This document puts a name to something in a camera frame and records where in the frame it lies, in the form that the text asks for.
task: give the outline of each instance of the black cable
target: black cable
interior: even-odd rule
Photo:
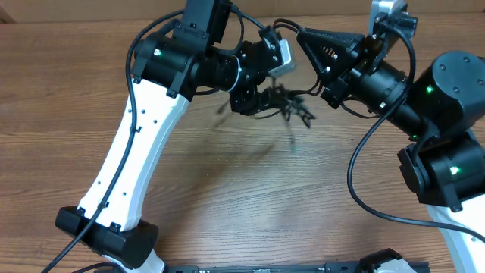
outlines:
[[[239,52],[239,50],[241,50],[241,48],[243,47],[243,42],[244,42],[243,14],[235,4],[231,5],[230,12],[236,14],[237,17],[239,18],[239,24],[241,25],[241,34],[239,35],[239,42],[237,43],[234,49],[218,49],[218,48],[212,47],[214,51],[224,55],[229,55],[229,56],[235,55],[237,52]]]
[[[319,84],[320,84],[320,79],[317,78],[317,81],[315,82],[315,85],[312,86],[310,89],[308,89],[308,90],[290,90],[290,92],[293,95],[312,95],[312,96],[318,96],[318,94],[320,94],[320,92],[321,92],[321,88],[323,88],[322,85],[320,86],[320,88],[318,88],[318,91],[316,93],[312,93],[312,91],[315,90],[315,88],[317,88],[317,86]]]
[[[207,90],[207,91],[196,92],[195,95],[196,96],[212,95],[212,94],[215,94],[217,92],[219,92],[219,89],[210,89],[210,90]]]
[[[260,30],[263,30],[264,29],[264,25],[261,24],[261,22],[259,22],[258,20],[256,20],[255,18],[245,14],[244,12],[241,12],[241,15],[243,18],[245,18],[246,20],[248,20],[249,22],[253,23],[254,25],[256,25],[257,27],[259,27]]]
[[[172,19],[170,22],[166,23],[161,27],[159,30],[157,30],[157,33],[160,33],[161,35],[167,35],[170,31],[174,30],[175,26],[177,23],[179,23],[180,20],[178,19]]]
[[[437,131],[433,130],[433,128],[431,127],[431,124],[428,123],[426,131],[422,136],[419,137],[419,140],[416,142],[416,145],[412,148],[411,151],[411,163],[414,166],[417,166],[416,160],[418,160],[418,153],[421,151],[424,144],[426,144],[435,136],[436,132]]]
[[[302,26],[298,25],[297,23],[293,22],[292,20],[278,18],[274,21],[273,26],[276,26],[278,23],[286,23],[293,27],[295,27],[298,31],[305,31]]]
[[[115,262],[100,262],[94,265],[86,266],[85,268],[82,268],[80,270],[73,271],[73,273],[85,273],[88,272],[89,270],[97,269],[97,268],[102,268],[102,267],[111,267],[111,268],[116,268],[120,265],[118,265]]]
[[[347,111],[348,113],[350,113],[350,114],[352,114],[352,115],[356,116],[357,118],[364,118],[364,119],[379,118],[379,115],[375,115],[375,116],[371,116],[371,117],[369,117],[369,116],[364,116],[364,115],[362,115],[362,114],[359,114],[358,112],[356,112],[356,111],[354,111],[354,110],[350,109],[349,107],[347,107],[347,105],[346,105],[344,102],[340,103],[340,106],[342,106],[342,109],[343,109],[343,110],[345,110],[345,111]]]
[[[42,273],[47,273],[51,269],[53,269],[55,265],[57,265],[62,260],[62,258],[64,258],[69,253],[69,251],[76,245],[76,243],[78,243],[83,239],[84,235],[86,235],[87,231],[92,227],[97,217],[101,214],[101,211],[105,207],[107,207],[108,198],[111,192],[113,191],[114,186],[116,185],[116,182],[120,177],[121,171],[123,170],[123,167],[128,159],[128,155],[130,154],[131,146],[133,145],[133,140],[135,138],[135,133],[136,133],[136,100],[135,100],[135,94],[133,91],[133,83],[131,80],[131,58],[133,57],[133,52],[136,46],[138,45],[139,41],[141,40],[141,38],[145,34],[147,34],[147,32],[150,31],[153,27],[156,27],[160,23],[163,23],[164,21],[171,19],[172,17],[175,17],[182,13],[183,13],[183,10],[175,11],[153,21],[136,36],[136,38],[133,40],[132,44],[130,45],[130,48],[128,49],[128,54],[127,54],[127,61],[125,64],[125,74],[127,78],[128,93],[130,94],[131,118],[132,118],[130,136],[128,138],[127,147],[124,150],[124,154],[123,154],[123,157],[121,158],[120,164],[118,165],[118,168],[114,173],[113,179],[111,180],[105,195],[103,196],[101,202],[98,204],[98,208],[96,209],[94,215],[91,217],[87,225],[81,230],[81,232],[79,232],[79,234],[61,251],[61,253],[59,253],[59,255],[57,255],[57,257],[55,257],[52,260],[52,262],[50,262],[47,265],[47,267],[45,267],[44,270],[42,270]]]
[[[279,113],[281,113],[281,110],[278,110],[278,111],[274,112],[273,114],[266,115],[266,116],[264,116],[264,117],[255,117],[255,119],[257,119],[257,120],[261,120],[261,119],[265,119],[265,118],[272,118],[272,117],[274,117],[275,115],[278,115]]]
[[[293,31],[294,33],[298,33],[298,30],[297,30],[295,27],[292,27],[292,26],[290,26],[290,25],[288,25],[288,24],[276,24],[276,25],[274,25],[274,26],[273,26],[273,28],[274,28],[275,30],[276,30],[276,29],[279,29],[279,28],[281,28],[281,27],[282,27],[282,28],[286,28],[286,29],[288,29],[288,30],[291,30],[291,31]]]
[[[379,118],[379,120],[371,127],[371,129],[365,134],[365,136],[362,138],[360,143],[357,145],[355,148],[354,153],[352,154],[352,157],[350,158],[349,162],[349,168],[347,170],[347,187],[349,188],[350,195],[352,198],[357,202],[359,206],[361,206],[365,211],[371,213],[372,215],[375,215],[379,218],[390,220],[390,221],[395,221],[403,224],[413,224],[417,226],[422,226],[422,227],[430,227],[430,228],[445,228],[449,229],[452,231],[460,231],[464,232],[466,234],[470,234],[471,236],[481,240],[482,242],[485,243],[485,237],[480,235],[479,233],[467,229],[466,227],[461,227],[458,225],[453,225],[453,224],[445,224],[445,223],[438,223],[438,222],[433,222],[433,221],[419,221],[419,220],[413,220],[413,219],[407,219],[407,218],[401,218],[401,217],[396,217],[392,215],[388,215],[382,212],[379,212],[370,206],[367,206],[360,198],[358,198],[357,193],[354,190],[354,187],[352,185],[352,172],[354,169],[355,161],[357,160],[357,156],[366,144],[366,142],[369,140],[371,135],[375,132],[375,130],[406,100],[409,88],[411,88],[411,85],[414,82],[414,77],[415,77],[415,71],[416,71],[416,56],[415,56],[415,51],[412,47],[411,41],[400,31],[397,30],[393,27],[388,27],[388,30],[391,33],[396,34],[406,45],[406,48],[408,49],[409,53],[409,58],[410,58],[410,72],[409,72],[409,77],[406,82],[406,87],[402,92],[402,95],[397,99],[396,103],[393,104],[393,106],[384,114],[382,117]]]

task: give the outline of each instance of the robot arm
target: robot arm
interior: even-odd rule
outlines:
[[[483,79],[485,63],[466,52],[448,52],[413,86],[406,86],[404,73],[384,61],[398,37],[383,26],[392,25],[410,39],[417,19],[407,15],[401,0],[376,0],[372,7],[369,36],[297,29],[297,40],[317,72],[318,83],[325,86],[321,98],[338,108],[351,96],[382,116],[405,95],[406,103],[390,113],[389,121],[415,142],[399,152],[406,183],[420,202],[428,204],[434,220],[485,234],[481,219],[474,217],[485,204],[485,152],[469,130],[485,114],[485,99],[480,95],[483,81],[477,83]],[[182,20],[171,21],[136,48],[132,71],[136,137],[107,207],[83,237],[95,253],[127,272],[164,270],[153,251],[158,229],[141,220],[141,209],[161,151],[197,87],[227,90],[232,110],[241,115],[293,107],[304,113],[299,115],[307,126],[314,118],[297,99],[306,93],[287,92],[283,87],[257,90],[266,77],[279,77],[295,66],[288,42],[273,27],[260,26],[260,42],[241,40],[232,51],[213,46],[221,41],[230,11],[242,21],[242,14],[228,0],[189,0]],[[174,35],[167,38],[171,30]],[[452,77],[440,77],[440,71]],[[121,159],[130,123],[128,103],[98,177],[78,206],[60,210],[58,228],[76,236],[95,215]],[[485,251],[484,243],[457,231],[442,232],[458,271],[485,268],[478,258]]]

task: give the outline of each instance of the cable clip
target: cable clip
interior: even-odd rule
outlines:
[[[132,127],[130,127],[130,131],[135,131],[137,133],[139,133],[140,131],[142,130],[142,127],[138,127],[138,129],[133,129]]]
[[[105,205],[103,205],[103,204],[99,203],[99,204],[98,204],[98,209],[100,209],[100,210],[102,210],[102,209],[106,209],[106,208],[108,207],[108,205],[109,205],[109,202],[106,202],[106,204],[105,204]]]

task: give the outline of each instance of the green led light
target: green led light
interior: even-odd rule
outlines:
[[[461,170],[460,170],[460,168],[458,168],[458,167],[456,167],[456,166],[453,166],[453,167],[451,167],[451,168],[449,169],[449,171],[451,171],[451,172],[452,172],[452,175],[455,175],[455,174],[459,173]]]
[[[161,56],[161,50],[155,49],[155,51],[153,52],[153,55],[160,57]]]

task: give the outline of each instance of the wooden table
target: wooden table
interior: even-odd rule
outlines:
[[[418,72],[440,53],[485,54],[485,16],[418,14]],[[306,27],[364,33],[367,16],[294,17]],[[269,24],[273,18],[263,20]],[[148,21],[0,25],[0,271],[36,272],[70,241],[54,226],[97,175],[127,98],[124,59]],[[224,46],[238,39],[231,20]],[[246,24],[247,39],[257,41]],[[292,41],[294,34],[284,32]],[[281,82],[306,88],[315,75],[293,42],[298,70]],[[404,71],[397,45],[388,60]],[[227,94],[197,97],[165,146],[145,198],[143,218],[160,233],[156,252],[170,265],[293,265],[356,260],[392,247],[433,271],[452,272],[438,230],[381,220],[347,192],[346,169],[373,121],[307,98],[318,119],[283,121],[216,115]],[[351,105],[360,112],[365,108]],[[485,142],[485,123],[474,128]],[[385,123],[355,168],[358,194],[392,215],[428,219],[406,187],[396,153],[407,137]],[[78,245],[54,271],[103,259]]]

